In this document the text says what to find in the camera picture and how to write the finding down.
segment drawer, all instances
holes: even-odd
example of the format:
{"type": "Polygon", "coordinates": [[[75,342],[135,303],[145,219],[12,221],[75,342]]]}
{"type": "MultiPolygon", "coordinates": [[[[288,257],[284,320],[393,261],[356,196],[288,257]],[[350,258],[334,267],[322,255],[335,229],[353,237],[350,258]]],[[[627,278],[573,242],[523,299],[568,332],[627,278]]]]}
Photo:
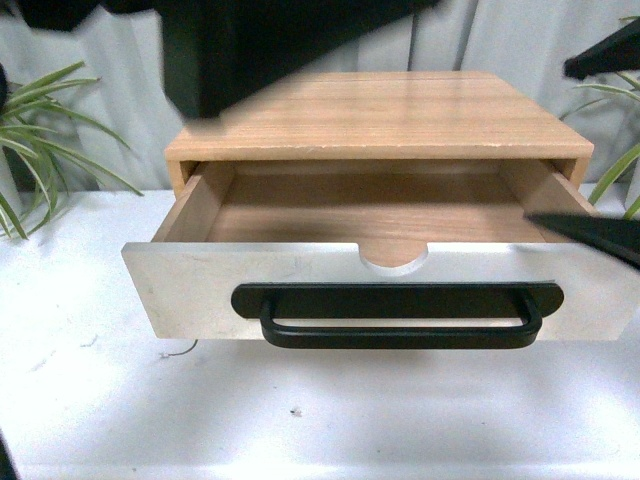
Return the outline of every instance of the drawer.
{"type": "Polygon", "coordinates": [[[490,74],[302,76],[178,135],[176,203],[123,256],[162,338],[613,340],[639,276],[524,219],[593,213],[592,149],[490,74]]]}
{"type": "Polygon", "coordinates": [[[537,211],[593,208],[543,161],[204,162],[123,256],[161,338],[263,338],[232,305],[241,285],[523,283],[562,292],[539,339],[617,338],[637,275],[523,218],[537,211]]]}

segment wooden drawer box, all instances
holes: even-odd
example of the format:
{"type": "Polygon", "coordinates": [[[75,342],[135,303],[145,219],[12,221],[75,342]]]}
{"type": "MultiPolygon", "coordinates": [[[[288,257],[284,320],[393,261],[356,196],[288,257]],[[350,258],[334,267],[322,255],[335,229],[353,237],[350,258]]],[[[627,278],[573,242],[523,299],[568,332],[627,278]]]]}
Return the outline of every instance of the wooden drawer box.
{"type": "Polygon", "coordinates": [[[638,276],[523,218],[593,213],[591,151],[489,74],[300,77],[185,128],[166,150],[177,201],[123,256],[161,338],[263,338],[240,285],[546,282],[564,298],[539,339],[612,340],[638,276]]]}

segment green leaf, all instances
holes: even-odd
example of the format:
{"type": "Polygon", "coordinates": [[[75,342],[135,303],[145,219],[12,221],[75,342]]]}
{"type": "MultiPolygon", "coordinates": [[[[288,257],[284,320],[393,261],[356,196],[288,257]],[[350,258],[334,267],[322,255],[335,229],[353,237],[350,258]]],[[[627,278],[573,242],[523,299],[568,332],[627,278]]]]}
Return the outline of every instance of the green leaf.
{"type": "Polygon", "coordinates": [[[615,182],[620,175],[622,175],[627,168],[633,163],[633,161],[640,156],[640,143],[631,147],[624,155],[622,155],[616,162],[605,172],[602,178],[596,184],[596,188],[593,189],[591,195],[589,195],[589,201],[595,204],[600,197],[607,191],[613,182],[615,182]]]}
{"type": "Polygon", "coordinates": [[[53,92],[57,92],[58,90],[64,90],[66,88],[71,87],[79,87],[81,85],[89,85],[96,83],[98,81],[97,78],[80,78],[78,80],[65,80],[64,82],[54,83],[53,85],[46,85],[44,87],[35,88],[33,90],[29,90],[20,95],[10,95],[9,100],[4,104],[5,112],[3,115],[11,115],[11,109],[18,107],[27,102],[31,102],[32,100],[36,100],[40,97],[48,95],[53,92]]]}
{"type": "Polygon", "coordinates": [[[106,133],[107,135],[109,135],[110,137],[112,137],[116,141],[120,142],[125,147],[127,147],[129,150],[131,150],[131,147],[127,144],[127,142],[124,141],[124,139],[120,135],[118,135],[116,132],[114,132],[110,128],[105,127],[103,124],[101,124],[100,122],[94,120],[91,117],[87,117],[85,115],[82,115],[81,113],[74,112],[73,110],[69,110],[68,108],[63,107],[60,104],[49,104],[49,105],[47,105],[45,107],[42,107],[42,109],[43,110],[52,111],[52,112],[61,113],[63,115],[66,115],[67,117],[75,118],[76,120],[79,120],[79,121],[84,122],[84,123],[86,123],[88,125],[91,125],[92,127],[95,127],[95,128],[97,128],[99,130],[102,130],[104,133],[106,133]]]}
{"type": "Polygon", "coordinates": [[[16,212],[13,211],[13,208],[11,208],[11,205],[9,205],[9,202],[7,202],[7,199],[4,198],[4,195],[2,195],[2,193],[0,193],[0,208],[7,214],[9,220],[11,220],[11,223],[13,224],[13,228],[15,228],[18,232],[18,235],[26,240],[28,237],[24,229],[22,228],[20,219],[16,215],[16,212]]]}
{"type": "MultiPolygon", "coordinates": [[[[132,184],[127,182],[124,178],[122,178],[119,175],[113,173],[111,170],[103,167],[99,163],[94,162],[93,160],[91,160],[90,158],[88,158],[85,155],[81,154],[80,152],[76,152],[75,150],[72,150],[72,149],[67,148],[67,147],[63,147],[62,145],[50,142],[48,140],[38,139],[37,141],[40,141],[40,143],[42,143],[44,145],[48,145],[51,148],[51,150],[54,150],[54,151],[58,152],[59,154],[63,155],[67,160],[69,160],[70,162],[74,163],[75,165],[78,165],[81,168],[89,166],[89,167],[91,167],[91,168],[93,168],[93,169],[105,174],[106,176],[111,177],[114,180],[122,183],[127,188],[129,188],[131,191],[136,193],[137,195],[142,196],[142,192],[140,190],[138,190],[136,187],[134,187],[132,184]]],[[[95,173],[92,173],[92,176],[95,179],[99,180],[99,178],[95,175],[95,173]]]]}
{"type": "Polygon", "coordinates": [[[594,90],[600,90],[602,92],[625,95],[629,98],[634,99],[636,102],[640,102],[640,96],[636,95],[633,92],[630,92],[629,90],[625,90],[624,88],[614,87],[612,85],[599,85],[597,83],[583,83],[582,85],[576,85],[573,88],[592,88],[594,90]]]}
{"type": "Polygon", "coordinates": [[[0,208],[0,225],[2,225],[2,229],[4,230],[4,234],[11,238],[11,230],[9,229],[9,223],[7,221],[7,217],[4,214],[4,210],[0,208]]]}
{"type": "Polygon", "coordinates": [[[633,216],[638,213],[638,210],[640,210],[640,196],[636,198],[635,202],[633,202],[629,209],[625,212],[624,218],[626,218],[627,220],[631,220],[633,216]]]}
{"type": "Polygon", "coordinates": [[[10,148],[11,150],[14,150],[15,152],[20,152],[23,155],[26,155],[28,157],[31,158],[37,158],[38,155],[36,154],[36,152],[34,152],[33,150],[31,150],[29,147],[16,142],[14,140],[11,140],[9,138],[3,138],[0,137],[0,146],[5,146],[7,148],[10,148]]]}
{"type": "Polygon", "coordinates": [[[640,90],[640,81],[638,81],[638,79],[633,75],[629,75],[625,72],[616,72],[616,75],[631,85],[633,87],[632,90],[640,90]]]}
{"type": "Polygon", "coordinates": [[[56,70],[55,72],[48,73],[47,75],[44,75],[43,77],[40,77],[39,79],[34,80],[31,83],[21,86],[15,92],[13,92],[13,95],[20,95],[40,87],[50,85],[54,82],[57,82],[58,80],[62,80],[64,77],[72,74],[73,72],[75,72],[76,70],[84,66],[85,66],[84,62],[77,62],[72,65],[69,65],[68,67],[64,67],[64,68],[61,68],[60,70],[56,70]]]}
{"type": "Polygon", "coordinates": [[[577,108],[574,108],[573,110],[569,110],[567,113],[563,113],[560,117],[559,120],[564,120],[565,118],[567,118],[569,115],[573,115],[576,112],[579,112],[580,110],[582,110],[583,108],[587,108],[591,105],[593,105],[594,103],[598,103],[601,102],[602,100],[605,100],[604,98],[598,98],[597,100],[592,100],[590,102],[587,103],[583,103],[582,105],[580,105],[577,108]]]}
{"type": "Polygon", "coordinates": [[[62,183],[62,188],[64,188],[65,193],[68,195],[69,184],[67,183],[67,179],[64,178],[64,174],[62,173],[62,167],[60,167],[60,163],[58,162],[58,159],[53,155],[51,155],[51,165],[53,166],[53,169],[57,177],[60,179],[60,183],[62,183]]]}
{"type": "Polygon", "coordinates": [[[20,132],[21,130],[27,131],[37,131],[37,132],[49,132],[49,133],[58,133],[51,128],[40,127],[38,125],[29,125],[28,123],[20,124],[20,125],[2,125],[0,126],[0,134],[2,132],[20,132]]]}
{"type": "Polygon", "coordinates": [[[36,181],[36,185],[40,188],[40,190],[42,191],[42,194],[44,195],[45,201],[47,202],[47,210],[48,210],[45,217],[47,218],[47,220],[49,220],[53,215],[53,205],[51,203],[51,198],[49,197],[49,191],[45,186],[44,181],[40,177],[40,174],[36,171],[33,165],[31,165],[31,162],[24,155],[21,155],[20,153],[18,153],[18,157],[20,157],[20,160],[22,160],[22,163],[24,163],[24,165],[29,169],[31,176],[36,181]]]}
{"type": "Polygon", "coordinates": [[[34,110],[34,109],[40,108],[43,105],[48,105],[50,103],[51,103],[51,100],[46,100],[46,99],[45,100],[37,100],[37,101],[25,103],[24,105],[21,105],[19,107],[11,109],[11,111],[9,111],[9,112],[3,111],[2,115],[0,115],[0,119],[3,119],[2,121],[4,122],[8,118],[16,117],[18,115],[22,115],[23,113],[27,113],[30,110],[34,110]]]}

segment drawer pull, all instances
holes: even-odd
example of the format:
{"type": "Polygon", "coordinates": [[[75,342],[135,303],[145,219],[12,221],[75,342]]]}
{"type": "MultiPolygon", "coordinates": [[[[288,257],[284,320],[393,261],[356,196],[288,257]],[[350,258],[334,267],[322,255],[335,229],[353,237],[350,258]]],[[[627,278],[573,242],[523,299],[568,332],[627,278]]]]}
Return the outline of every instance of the drawer pull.
{"type": "Polygon", "coordinates": [[[506,349],[534,342],[542,317],[564,299],[553,283],[536,284],[250,284],[232,296],[236,312],[259,317],[264,338],[284,348],[506,349]],[[501,318],[510,327],[291,326],[279,318],[501,318]]]}

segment wooden top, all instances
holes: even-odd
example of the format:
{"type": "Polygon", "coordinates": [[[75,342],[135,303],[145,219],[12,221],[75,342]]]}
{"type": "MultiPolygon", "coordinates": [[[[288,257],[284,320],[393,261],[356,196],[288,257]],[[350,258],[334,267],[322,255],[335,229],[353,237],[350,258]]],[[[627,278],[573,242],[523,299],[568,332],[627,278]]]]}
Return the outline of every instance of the wooden top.
{"type": "Polygon", "coordinates": [[[322,159],[588,159],[590,142],[479,72],[297,76],[187,126],[168,162],[322,159]]]}

